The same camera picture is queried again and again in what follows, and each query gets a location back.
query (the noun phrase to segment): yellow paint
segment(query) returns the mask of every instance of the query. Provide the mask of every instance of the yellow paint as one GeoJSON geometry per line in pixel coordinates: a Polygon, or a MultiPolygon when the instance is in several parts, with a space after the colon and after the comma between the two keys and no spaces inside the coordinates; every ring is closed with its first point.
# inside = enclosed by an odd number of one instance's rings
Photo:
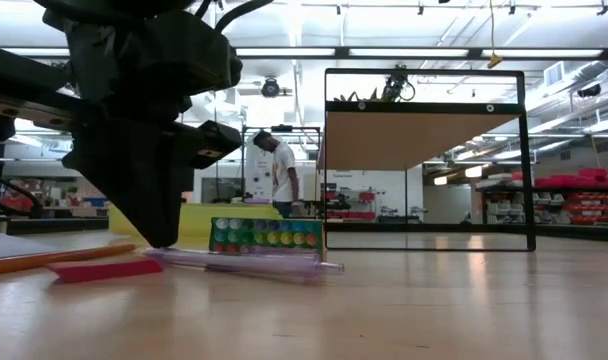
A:
{"type": "Polygon", "coordinates": [[[297,245],[304,244],[304,241],[306,241],[304,234],[297,233],[297,234],[295,234],[295,236],[293,236],[293,242],[295,242],[295,244],[297,244],[297,245]]]}
{"type": "Polygon", "coordinates": [[[275,245],[280,241],[280,234],[276,232],[272,232],[268,234],[268,243],[271,245],[275,245]]]}
{"type": "Polygon", "coordinates": [[[289,245],[293,241],[293,237],[289,233],[282,233],[280,236],[280,241],[284,245],[289,245]]]}

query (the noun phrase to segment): paint palette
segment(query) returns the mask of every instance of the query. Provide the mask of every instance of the paint palette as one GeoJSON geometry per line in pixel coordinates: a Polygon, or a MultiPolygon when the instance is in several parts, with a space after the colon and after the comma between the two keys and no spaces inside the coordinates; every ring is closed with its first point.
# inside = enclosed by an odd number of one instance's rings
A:
{"type": "Polygon", "coordinates": [[[322,222],[214,217],[209,250],[234,254],[304,252],[323,254],[322,222]]]}

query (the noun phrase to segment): ceiling pipe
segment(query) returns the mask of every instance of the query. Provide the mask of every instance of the ceiling pipe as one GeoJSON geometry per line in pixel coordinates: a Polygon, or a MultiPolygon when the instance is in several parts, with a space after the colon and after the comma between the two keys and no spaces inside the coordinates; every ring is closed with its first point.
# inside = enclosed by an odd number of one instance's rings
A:
{"type": "MultiPolygon", "coordinates": [[[[240,0],[240,1],[231,1],[229,0],[229,3],[242,3],[245,2],[246,0],[240,0]]],[[[288,5],[290,4],[290,0],[275,0],[273,2],[273,4],[275,5],[288,5]]],[[[328,1],[328,2],[318,2],[318,1],[314,1],[314,2],[306,2],[306,1],[302,1],[302,6],[306,6],[306,7],[335,7],[337,4],[335,1],[328,1]]],[[[417,4],[401,4],[401,3],[397,3],[397,2],[385,2],[385,1],[373,1],[372,3],[356,3],[356,4],[352,4],[352,7],[357,7],[357,8],[416,8],[419,9],[419,5],[417,4]]],[[[501,5],[497,5],[494,6],[494,9],[498,9],[498,10],[506,10],[506,11],[510,11],[511,10],[511,6],[510,4],[501,4],[501,5]]],[[[542,7],[548,6],[548,5],[528,5],[528,4],[524,4],[524,5],[519,5],[519,4],[515,4],[514,5],[515,8],[517,10],[521,10],[521,11],[534,11],[534,10],[538,10],[542,7]]],[[[462,5],[450,5],[450,4],[440,4],[440,5],[423,5],[425,11],[427,10],[443,10],[443,9],[462,9],[464,8],[464,6],[462,5]]],[[[556,10],[587,10],[587,11],[593,11],[595,10],[595,13],[597,14],[598,11],[602,10],[602,5],[555,5],[555,6],[551,6],[552,9],[556,9],[556,10]]]]}

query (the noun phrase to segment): wooden board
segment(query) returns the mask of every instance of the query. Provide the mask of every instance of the wooden board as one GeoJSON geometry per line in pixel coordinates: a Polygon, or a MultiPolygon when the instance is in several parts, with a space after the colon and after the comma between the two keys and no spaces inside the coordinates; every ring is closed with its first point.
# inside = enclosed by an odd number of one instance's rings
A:
{"type": "Polygon", "coordinates": [[[329,112],[318,168],[404,170],[515,119],[515,115],[329,112]]]}

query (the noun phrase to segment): man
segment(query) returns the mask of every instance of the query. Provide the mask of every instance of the man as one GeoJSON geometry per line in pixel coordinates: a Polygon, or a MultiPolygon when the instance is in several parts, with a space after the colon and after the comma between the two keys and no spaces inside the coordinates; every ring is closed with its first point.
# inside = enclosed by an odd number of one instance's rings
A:
{"type": "MultiPolygon", "coordinates": [[[[24,181],[20,179],[11,180],[11,184],[20,188],[24,188],[24,181]]],[[[22,195],[20,192],[16,191],[11,187],[9,187],[7,191],[8,195],[0,199],[0,202],[2,204],[19,211],[31,211],[31,208],[33,207],[33,202],[29,198],[22,195]]]]}
{"type": "Polygon", "coordinates": [[[264,130],[255,135],[253,144],[273,153],[273,206],[283,218],[288,218],[293,212],[293,202],[299,199],[300,188],[293,150],[264,130]]]}

